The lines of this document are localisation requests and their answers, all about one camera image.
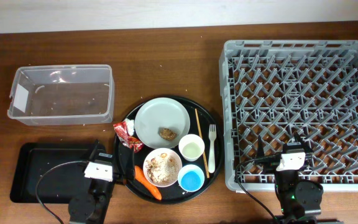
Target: red wrapper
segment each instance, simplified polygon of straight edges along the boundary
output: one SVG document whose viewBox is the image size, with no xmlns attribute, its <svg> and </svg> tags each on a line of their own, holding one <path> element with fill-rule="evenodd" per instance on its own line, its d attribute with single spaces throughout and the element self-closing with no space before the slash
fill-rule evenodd
<svg viewBox="0 0 358 224">
<path fill-rule="evenodd" d="M 143 148 L 144 144 L 140 140 L 128 134 L 127 124 L 125 121 L 114 124 L 113 126 L 119 140 L 125 147 L 130 149 L 133 147 L 135 153 L 139 152 Z"/>
</svg>

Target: dish rack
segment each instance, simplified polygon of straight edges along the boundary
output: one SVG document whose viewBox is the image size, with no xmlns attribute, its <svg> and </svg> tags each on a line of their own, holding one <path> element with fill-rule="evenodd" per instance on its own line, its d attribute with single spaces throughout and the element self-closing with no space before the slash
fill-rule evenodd
<svg viewBox="0 0 358 224">
<path fill-rule="evenodd" d="M 219 59 L 224 110 L 225 176 L 266 155 L 297 132 L 314 151 L 300 177 L 325 191 L 358 191 L 358 40 L 229 40 Z M 274 175 L 248 164 L 238 175 L 249 190 L 274 190 Z"/>
</svg>

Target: clear plastic container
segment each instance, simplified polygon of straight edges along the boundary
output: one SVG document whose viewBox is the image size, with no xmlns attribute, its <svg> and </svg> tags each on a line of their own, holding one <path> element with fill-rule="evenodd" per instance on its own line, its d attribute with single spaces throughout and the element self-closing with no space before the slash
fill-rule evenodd
<svg viewBox="0 0 358 224">
<path fill-rule="evenodd" d="M 26 125 L 110 123 L 114 80 L 109 65 L 21 67 L 8 117 Z"/>
</svg>

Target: bowl with food leftovers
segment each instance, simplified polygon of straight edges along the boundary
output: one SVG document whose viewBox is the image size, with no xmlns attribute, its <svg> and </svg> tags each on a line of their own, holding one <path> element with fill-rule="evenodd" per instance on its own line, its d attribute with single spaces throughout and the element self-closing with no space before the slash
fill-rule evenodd
<svg viewBox="0 0 358 224">
<path fill-rule="evenodd" d="M 154 149 L 143 163 L 146 179 L 156 187 L 168 187 L 178 180 L 182 163 L 179 155 L 166 148 Z"/>
</svg>

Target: white fork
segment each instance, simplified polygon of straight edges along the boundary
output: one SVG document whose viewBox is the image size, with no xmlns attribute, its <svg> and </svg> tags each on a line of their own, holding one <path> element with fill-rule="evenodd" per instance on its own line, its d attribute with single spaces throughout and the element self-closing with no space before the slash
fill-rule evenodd
<svg viewBox="0 0 358 224">
<path fill-rule="evenodd" d="M 209 156 L 208 156 L 208 172 L 215 172 L 215 148 L 214 142 L 216 139 L 216 126 L 215 124 L 209 125 Z"/>
</svg>

